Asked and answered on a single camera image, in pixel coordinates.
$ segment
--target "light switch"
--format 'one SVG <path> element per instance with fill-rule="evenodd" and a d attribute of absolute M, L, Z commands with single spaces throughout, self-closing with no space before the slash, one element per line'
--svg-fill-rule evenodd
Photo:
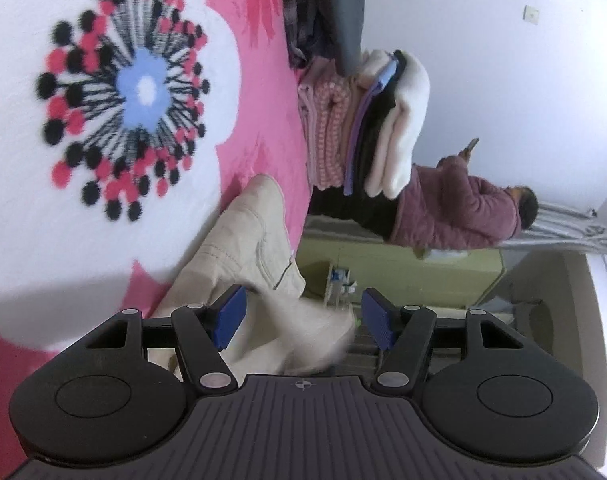
<path fill-rule="evenodd" d="M 523 21 L 537 25 L 539 23 L 539 9 L 526 5 L 523 9 Z"/>

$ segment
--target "pink jacket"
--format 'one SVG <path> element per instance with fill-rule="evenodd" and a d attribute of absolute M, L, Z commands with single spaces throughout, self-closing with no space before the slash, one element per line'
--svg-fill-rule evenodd
<path fill-rule="evenodd" d="M 453 155 L 437 168 L 412 167 L 389 242 L 418 248 L 482 249 L 520 230 L 519 205 L 510 194 L 483 178 L 468 176 L 465 161 Z"/>

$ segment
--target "plaid shirt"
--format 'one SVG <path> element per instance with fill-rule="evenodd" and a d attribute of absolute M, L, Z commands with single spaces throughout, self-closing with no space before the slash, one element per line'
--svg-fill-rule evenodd
<path fill-rule="evenodd" d="M 318 29 L 315 30 L 316 18 L 314 0 L 283 0 L 283 23 L 290 67 L 305 68 L 311 61 L 310 50 L 315 43 L 312 37 L 319 33 Z"/>

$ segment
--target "stack of folded clothes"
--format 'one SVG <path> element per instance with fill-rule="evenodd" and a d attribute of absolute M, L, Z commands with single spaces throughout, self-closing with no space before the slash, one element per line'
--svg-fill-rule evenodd
<path fill-rule="evenodd" d="M 397 198 L 410 181 L 429 94 L 426 69 L 400 50 L 365 54 L 347 78 L 333 60 L 313 59 L 299 84 L 311 186 Z"/>

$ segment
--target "woman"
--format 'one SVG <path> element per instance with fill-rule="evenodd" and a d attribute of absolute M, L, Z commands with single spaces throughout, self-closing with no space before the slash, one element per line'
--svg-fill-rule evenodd
<path fill-rule="evenodd" d="M 363 190 L 314 190 L 308 213 L 351 219 L 391 244 L 467 250 L 496 247 L 533 224 L 539 210 L 528 187 L 493 186 L 468 175 L 470 152 L 442 158 L 436 168 L 414 165 L 396 200 Z"/>

